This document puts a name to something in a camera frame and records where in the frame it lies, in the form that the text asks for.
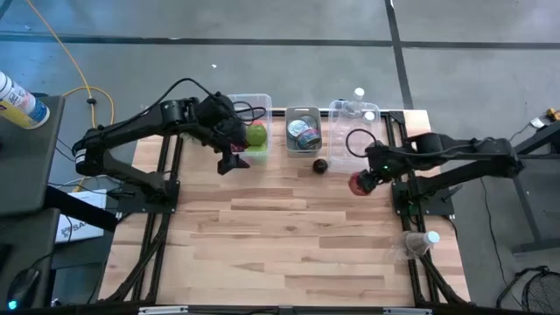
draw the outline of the clear plastic container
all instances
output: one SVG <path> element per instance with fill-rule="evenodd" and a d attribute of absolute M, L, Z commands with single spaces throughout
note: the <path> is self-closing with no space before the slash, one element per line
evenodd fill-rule
<path fill-rule="evenodd" d="M 348 133 L 355 129 L 371 132 L 377 139 L 382 138 L 381 112 L 377 105 L 360 102 L 359 112 L 355 106 L 349 106 L 355 101 L 333 101 L 329 106 L 329 172 L 359 172 L 368 168 L 368 159 L 353 156 L 346 146 Z M 354 132 L 348 139 L 352 152 L 363 155 L 364 150 L 374 139 L 365 132 Z"/>
<path fill-rule="evenodd" d="M 266 128 L 266 150 L 239 153 L 239 156 L 249 164 L 266 161 L 268 155 L 270 154 L 270 151 L 272 150 L 272 100 L 270 99 L 270 96 L 268 96 L 267 94 L 230 94 L 227 97 L 229 97 L 229 99 L 234 103 L 235 110 L 249 108 L 247 104 L 239 102 L 247 102 L 251 104 L 251 107 L 253 108 L 262 107 L 266 109 L 266 114 L 263 117 L 255 120 L 255 122 L 261 122 L 264 128 Z M 261 110 L 255 110 L 255 116 L 259 116 L 261 114 Z M 242 118 L 251 119 L 253 114 L 248 111 L 245 113 L 241 113 L 240 116 Z"/>
<path fill-rule="evenodd" d="M 428 249 L 432 249 L 438 243 L 438 232 L 405 231 L 396 239 L 390 240 L 388 255 L 395 261 L 416 259 L 426 254 Z"/>
<path fill-rule="evenodd" d="M 311 116 L 315 119 L 317 123 L 317 129 L 321 131 L 321 112 L 316 107 L 299 107 L 299 108 L 287 108 L 286 109 L 286 128 L 288 128 L 288 123 L 294 119 L 298 119 L 302 116 Z M 323 148 L 323 139 L 315 144 L 314 149 L 301 150 L 296 146 L 296 140 L 288 135 L 286 130 L 286 149 L 288 149 L 288 158 L 313 158 L 316 157 L 321 149 Z"/>

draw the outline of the fan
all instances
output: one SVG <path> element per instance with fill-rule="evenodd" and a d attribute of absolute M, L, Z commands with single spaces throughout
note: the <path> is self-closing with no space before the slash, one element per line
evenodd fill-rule
<path fill-rule="evenodd" d="M 501 300 L 521 277 L 529 271 L 538 273 L 531 277 L 523 287 L 521 304 L 524 311 L 546 314 L 560 313 L 560 274 L 549 270 L 547 266 L 526 268 L 515 274 L 514 280 L 496 300 L 496 307 L 501 308 Z"/>

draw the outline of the wooden tabletop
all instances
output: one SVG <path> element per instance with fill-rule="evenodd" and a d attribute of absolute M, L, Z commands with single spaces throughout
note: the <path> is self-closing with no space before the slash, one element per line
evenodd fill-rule
<path fill-rule="evenodd" d="M 426 111 L 405 111 L 405 118 L 410 136 L 430 131 Z M 325 120 L 324 140 L 327 128 Z M 381 140 L 387 143 L 386 136 Z M 138 141 L 133 165 L 155 171 L 160 147 L 159 136 Z M 170 148 L 169 163 L 172 153 Z M 326 146 L 319 156 L 326 158 Z M 406 262 L 396 261 L 389 250 L 402 233 L 389 185 L 357 197 L 348 190 L 347 174 L 316 175 L 315 158 L 287 158 L 283 118 L 274 118 L 273 147 L 265 163 L 220 176 L 220 158 L 193 141 L 185 143 L 159 304 L 413 305 Z M 146 217 L 133 214 L 117 227 L 100 298 L 113 293 L 136 264 Z M 434 263 L 468 300 L 450 223 L 426 217 L 426 227 L 441 236 L 432 250 Z M 144 292 L 150 274 L 151 265 Z M 419 274 L 429 298 L 421 266 Z"/>

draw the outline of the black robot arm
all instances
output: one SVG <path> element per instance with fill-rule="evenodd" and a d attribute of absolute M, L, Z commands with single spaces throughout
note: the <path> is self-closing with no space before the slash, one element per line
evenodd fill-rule
<path fill-rule="evenodd" d="M 231 151 L 232 145 L 242 146 L 245 128 L 237 116 L 234 104 L 225 95 L 210 94 L 203 102 L 197 98 L 161 101 L 145 111 L 108 127 L 90 129 L 73 146 L 76 171 L 86 176 L 109 175 L 139 187 L 149 202 L 158 202 L 178 188 L 164 180 L 163 173 L 143 172 L 115 159 L 109 149 L 138 139 L 186 133 L 221 152 L 218 173 L 249 165 Z"/>
<path fill-rule="evenodd" d="M 353 193 L 371 193 L 379 184 L 411 171 L 428 171 L 450 160 L 476 161 L 434 177 L 417 177 L 414 196 L 430 195 L 482 176 L 512 178 L 522 170 L 522 162 L 507 139 L 455 140 L 447 135 L 425 133 L 404 139 L 402 147 L 387 146 L 374 140 L 366 149 L 369 169 L 351 178 Z"/>

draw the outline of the gray floor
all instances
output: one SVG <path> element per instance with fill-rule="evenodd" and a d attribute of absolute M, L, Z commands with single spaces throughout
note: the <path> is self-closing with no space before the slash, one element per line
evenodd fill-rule
<path fill-rule="evenodd" d="M 394 0 L 402 40 L 452 42 L 560 42 L 553 0 Z M 61 34 L 196 39 L 391 40 L 382 0 L 169 0 L 37 1 Z M 4 34 L 44 33 L 24 1 L 14 1 L 0 20 Z M 510 137 L 560 99 L 558 50 L 403 49 L 415 109 L 427 109 L 432 128 L 452 137 Z M 382 109 L 403 109 L 393 48 L 333 45 L 108 45 L 70 44 L 89 83 L 106 89 L 116 120 L 153 102 L 176 79 L 190 76 L 227 94 L 266 93 L 273 106 L 326 107 L 356 87 Z M 67 56 L 54 43 L 3 42 L 2 71 L 33 91 L 61 94 L 81 86 Z M 171 97 L 202 96 L 185 85 Z M 68 144 L 91 126 L 85 92 L 66 102 L 60 138 Z M 98 123 L 109 122 L 100 101 Z M 527 130 L 514 142 L 533 131 Z M 131 161 L 134 145 L 116 155 Z M 448 164 L 449 169 L 456 164 Z M 78 178 L 57 155 L 51 181 Z M 507 280 L 527 266 L 560 270 L 560 249 L 514 257 L 510 248 L 532 241 L 513 182 L 485 178 L 493 228 Z M 504 287 L 494 253 L 479 180 L 453 198 L 459 246 L 472 301 L 492 306 Z M 90 245 L 101 262 L 108 243 Z M 59 297 L 84 302 L 99 268 L 68 269 L 57 280 Z M 73 274 L 85 281 L 74 289 Z M 519 308 L 511 297 L 504 305 Z"/>

